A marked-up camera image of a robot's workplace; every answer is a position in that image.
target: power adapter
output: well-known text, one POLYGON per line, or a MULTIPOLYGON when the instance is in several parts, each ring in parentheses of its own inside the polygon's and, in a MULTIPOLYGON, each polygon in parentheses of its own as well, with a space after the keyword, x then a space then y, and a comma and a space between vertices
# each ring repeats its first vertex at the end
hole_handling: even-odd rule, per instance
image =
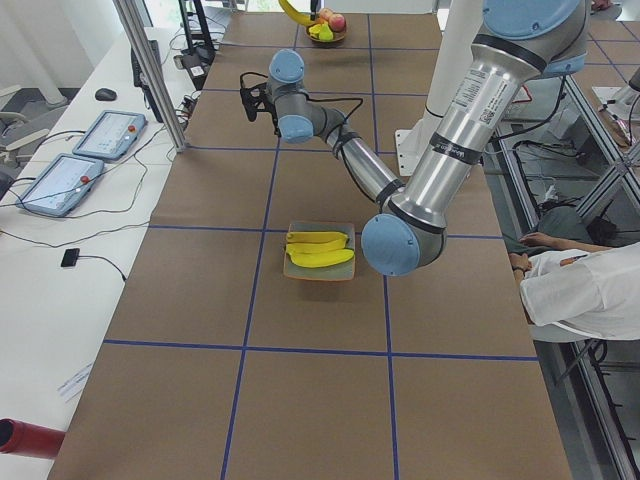
POLYGON ((78 263, 78 257, 80 257, 79 248, 67 248, 64 251, 64 255, 62 256, 62 262, 60 262, 60 266, 62 268, 75 267, 76 263, 78 263))

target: yellow banana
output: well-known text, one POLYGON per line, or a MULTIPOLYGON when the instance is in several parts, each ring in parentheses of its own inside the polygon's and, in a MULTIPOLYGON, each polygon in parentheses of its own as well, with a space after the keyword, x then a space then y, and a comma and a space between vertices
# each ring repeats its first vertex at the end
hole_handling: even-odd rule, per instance
POLYGON ((284 13, 286 13, 294 22, 299 23, 300 25, 303 25, 305 27, 310 27, 311 25, 316 24, 316 21, 311 20, 311 17, 309 17, 309 15, 305 15, 297 11, 287 0, 278 0, 278 3, 284 10, 284 13))
POLYGON ((332 252, 289 254, 294 265, 304 268, 330 267, 351 260, 353 255, 353 250, 349 248, 333 250, 332 252))
POLYGON ((336 238, 324 243, 287 243, 287 253, 322 253, 340 250, 347 245, 346 238, 336 238))
POLYGON ((287 243, 326 243, 333 240, 349 240, 349 236, 342 232, 289 232, 287 243))

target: apple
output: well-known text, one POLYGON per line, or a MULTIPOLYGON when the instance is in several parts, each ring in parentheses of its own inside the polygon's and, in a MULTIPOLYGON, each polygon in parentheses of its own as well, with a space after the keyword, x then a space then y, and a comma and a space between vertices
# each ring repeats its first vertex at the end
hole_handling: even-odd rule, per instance
POLYGON ((343 15, 334 13, 329 17, 329 28, 334 32, 344 32, 347 28, 347 21, 343 15))
POLYGON ((330 8, 321 8, 318 12, 318 16, 327 22, 329 21, 329 18, 331 18, 331 15, 333 15, 333 10, 330 8))

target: paper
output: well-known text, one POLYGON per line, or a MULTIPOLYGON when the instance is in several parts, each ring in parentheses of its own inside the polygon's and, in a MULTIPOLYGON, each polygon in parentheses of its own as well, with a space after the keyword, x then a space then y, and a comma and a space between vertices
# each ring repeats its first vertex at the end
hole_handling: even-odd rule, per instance
POLYGON ((71 400, 73 397, 78 395, 84 389, 84 386, 87 383, 87 379, 89 378, 89 374, 91 373, 91 368, 93 367, 93 362, 88 364, 78 373, 76 373, 69 380, 64 382, 61 386, 58 387, 58 393, 62 397, 62 399, 66 402, 71 400))

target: table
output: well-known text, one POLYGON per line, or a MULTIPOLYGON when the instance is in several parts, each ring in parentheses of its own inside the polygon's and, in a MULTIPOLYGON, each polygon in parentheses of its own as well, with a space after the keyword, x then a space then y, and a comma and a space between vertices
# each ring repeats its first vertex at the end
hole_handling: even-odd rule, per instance
POLYGON ((282 275, 291 220, 359 232, 375 208, 319 140, 249 124, 239 74, 295 48, 313 97, 364 99, 392 168, 424 108, 435 16, 348 21, 319 49, 232 17, 50 480, 571 478, 481 169, 431 266, 384 278, 358 247, 350 282, 282 275))
MULTIPOLYGON (((174 32, 149 29, 167 54, 174 32)), ((105 109, 143 112, 147 128, 134 146, 142 145, 161 127, 144 106, 140 89, 132 85, 129 42, 124 34, 114 43, 80 89, 51 134, 85 130, 105 109), (108 87, 118 93, 114 102, 98 102, 94 92, 108 87)), ((164 76, 171 98, 178 105, 193 92, 188 75, 173 62, 165 63, 164 76)), ((58 153, 71 152, 79 137, 56 137, 42 145, 22 172, 32 177, 58 153)), ((166 132, 140 152, 140 164, 128 160, 106 174, 88 197, 71 213, 82 215, 99 209, 123 210, 132 204, 134 192, 145 171, 139 195, 124 213, 100 213, 81 219, 52 219, 30 215, 15 207, 0 208, 0 227, 25 238, 60 244, 125 225, 140 225, 96 236, 74 244, 81 255, 108 258, 128 274, 144 237, 150 212, 155 206, 171 168, 173 154, 166 132)), ((16 186, 23 191, 27 184, 16 186)), ((15 200, 7 194, 3 205, 15 200)), ((46 248, 0 234, 0 416, 66 430, 79 397, 65 403, 57 388, 93 362, 117 305, 124 283, 118 272, 102 260, 81 259, 73 269, 60 268, 65 247, 46 248)), ((43 479, 53 462, 3 455, 1 478, 43 479)))

